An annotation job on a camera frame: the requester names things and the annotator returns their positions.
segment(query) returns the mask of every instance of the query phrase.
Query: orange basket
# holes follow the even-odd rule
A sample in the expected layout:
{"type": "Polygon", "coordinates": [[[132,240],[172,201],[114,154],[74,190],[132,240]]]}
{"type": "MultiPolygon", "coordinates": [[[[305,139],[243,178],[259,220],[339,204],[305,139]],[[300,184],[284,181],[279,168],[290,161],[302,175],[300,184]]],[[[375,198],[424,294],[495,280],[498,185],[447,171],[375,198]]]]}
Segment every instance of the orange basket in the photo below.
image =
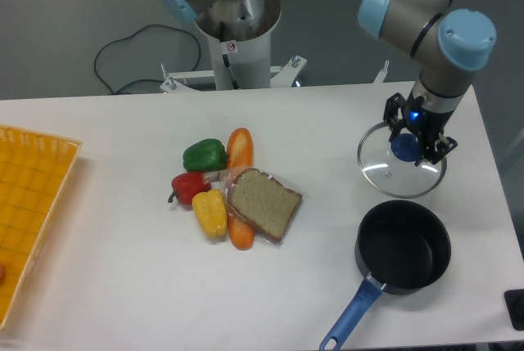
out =
{"type": "Polygon", "coordinates": [[[82,143],[0,125],[0,329],[82,143]]]}

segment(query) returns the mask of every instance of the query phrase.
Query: saucepan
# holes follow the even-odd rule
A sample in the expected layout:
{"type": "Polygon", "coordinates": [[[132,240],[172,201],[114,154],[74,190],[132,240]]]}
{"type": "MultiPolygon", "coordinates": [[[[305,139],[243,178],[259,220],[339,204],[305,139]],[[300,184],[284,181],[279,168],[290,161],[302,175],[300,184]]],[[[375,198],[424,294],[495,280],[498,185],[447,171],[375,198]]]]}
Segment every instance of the saucepan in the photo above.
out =
{"type": "Polygon", "coordinates": [[[429,286],[444,274],[450,258],[448,232],[429,209],[405,200],[372,208],[359,226],[355,243],[355,259],[364,280],[320,351],[330,340],[336,343],[332,349],[340,349],[382,292],[407,295],[429,286]]]}

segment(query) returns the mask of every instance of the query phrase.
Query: plastic wrapper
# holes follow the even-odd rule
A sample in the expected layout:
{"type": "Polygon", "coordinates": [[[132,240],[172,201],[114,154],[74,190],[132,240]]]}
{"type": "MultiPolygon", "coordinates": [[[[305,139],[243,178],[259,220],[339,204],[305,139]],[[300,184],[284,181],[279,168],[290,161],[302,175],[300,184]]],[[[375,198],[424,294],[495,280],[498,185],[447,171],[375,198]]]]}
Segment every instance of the plastic wrapper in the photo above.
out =
{"type": "Polygon", "coordinates": [[[302,201],[292,183],[255,167],[220,171],[226,209],[257,234],[280,245],[302,201]]]}

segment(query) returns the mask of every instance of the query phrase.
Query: bread slice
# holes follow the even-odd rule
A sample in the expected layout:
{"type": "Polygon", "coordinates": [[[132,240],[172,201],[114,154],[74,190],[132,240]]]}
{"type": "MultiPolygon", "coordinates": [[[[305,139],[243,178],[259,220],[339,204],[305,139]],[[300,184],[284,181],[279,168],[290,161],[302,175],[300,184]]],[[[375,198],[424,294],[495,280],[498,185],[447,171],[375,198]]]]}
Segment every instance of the bread slice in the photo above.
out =
{"type": "Polygon", "coordinates": [[[247,169],[233,182],[228,203],[254,229],[280,242],[301,200],[269,174],[247,169]]]}

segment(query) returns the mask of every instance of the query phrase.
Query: red object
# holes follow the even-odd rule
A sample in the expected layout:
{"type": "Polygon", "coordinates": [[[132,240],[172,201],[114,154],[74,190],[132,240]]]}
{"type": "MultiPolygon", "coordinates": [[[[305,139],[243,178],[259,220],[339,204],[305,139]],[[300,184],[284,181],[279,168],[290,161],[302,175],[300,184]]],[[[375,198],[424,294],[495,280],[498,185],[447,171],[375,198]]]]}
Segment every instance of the red object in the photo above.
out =
{"type": "Polygon", "coordinates": [[[208,182],[204,173],[193,171],[190,173],[182,173],[171,181],[173,194],[169,196],[167,202],[173,202],[173,198],[177,197],[180,204],[191,205],[194,196],[203,191],[211,190],[211,183],[208,182]]]}

